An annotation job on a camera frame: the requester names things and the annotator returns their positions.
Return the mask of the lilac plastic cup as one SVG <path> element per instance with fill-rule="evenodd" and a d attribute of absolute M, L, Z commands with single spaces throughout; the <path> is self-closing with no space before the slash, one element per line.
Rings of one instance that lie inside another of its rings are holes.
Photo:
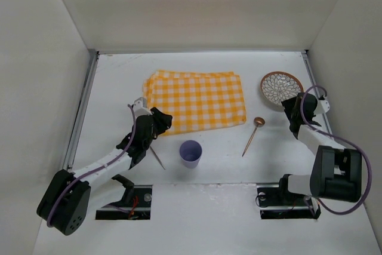
<path fill-rule="evenodd" d="M 179 154 L 183 165 L 194 169 L 202 156 L 202 146 L 197 141 L 187 140 L 181 144 Z"/>

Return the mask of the yellow white checkered napkin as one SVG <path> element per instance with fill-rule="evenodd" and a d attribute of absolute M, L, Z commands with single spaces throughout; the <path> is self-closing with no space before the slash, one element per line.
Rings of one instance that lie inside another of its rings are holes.
<path fill-rule="evenodd" d="M 166 136 L 229 128 L 247 121 L 241 79 L 234 72 L 157 70 L 144 81 L 143 97 L 149 107 L 172 116 Z"/>

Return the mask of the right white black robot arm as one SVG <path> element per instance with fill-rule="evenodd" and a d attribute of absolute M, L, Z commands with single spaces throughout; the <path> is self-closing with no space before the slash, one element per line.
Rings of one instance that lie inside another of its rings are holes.
<path fill-rule="evenodd" d="M 317 99 L 308 94 L 302 103 L 303 93 L 284 100 L 282 106 L 289 120 L 289 130 L 306 145 L 315 156 L 308 175 L 283 176 L 289 193 L 357 202 L 361 197 L 362 155 L 358 150 L 347 149 L 329 136 L 322 134 L 321 125 L 313 120 L 329 111 L 324 97 Z"/>

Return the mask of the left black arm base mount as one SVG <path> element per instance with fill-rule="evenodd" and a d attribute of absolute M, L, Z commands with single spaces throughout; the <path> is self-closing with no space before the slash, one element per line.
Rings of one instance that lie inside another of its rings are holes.
<path fill-rule="evenodd" d="M 135 185 L 126 177 L 118 174 L 112 177 L 113 183 L 119 183 L 122 195 L 117 201 L 108 202 L 95 213 L 96 220 L 150 220 L 152 204 L 152 185 Z"/>

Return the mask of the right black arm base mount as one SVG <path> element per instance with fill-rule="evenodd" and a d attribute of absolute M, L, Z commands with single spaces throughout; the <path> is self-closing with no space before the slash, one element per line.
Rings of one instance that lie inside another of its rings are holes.
<path fill-rule="evenodd" d="M 317 201 L 310 196 L 290 193 L 278 183 L 257 185 L 255 203 L 263 220 L 313 219 L 321 215 Z"/>

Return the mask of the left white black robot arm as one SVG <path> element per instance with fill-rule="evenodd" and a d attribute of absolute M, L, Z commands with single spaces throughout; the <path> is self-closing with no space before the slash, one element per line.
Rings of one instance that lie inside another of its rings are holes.
<path fill-rule="evenodd" d="M 146 108 L 141 100 L 130 105 L 133 125 L 116 147 L 102 159 L 75 171 L 61 169 L 55 173 L 37 209 L 37 215 L 63 235 L 71 235 L 84 221 L 94 192 L 110 180 L 124 190 L 120 199 L 128 202 L 134 184 L 122 175 L 138 165 L 152 142 L 172 126 L 172 116 L 158 108 Z"/>

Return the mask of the floral patterned ceramic plate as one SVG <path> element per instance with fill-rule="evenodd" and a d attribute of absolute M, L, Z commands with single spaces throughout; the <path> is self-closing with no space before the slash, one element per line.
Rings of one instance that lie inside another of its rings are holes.
<path fill-rule="evenodd" d="M 283 72 L 269 72 L 260 81 L 259 91 L 263 103 L 277 111 L 282 111 L 282 102 L 304 91 L 303 85 L 294 75 Z"/>

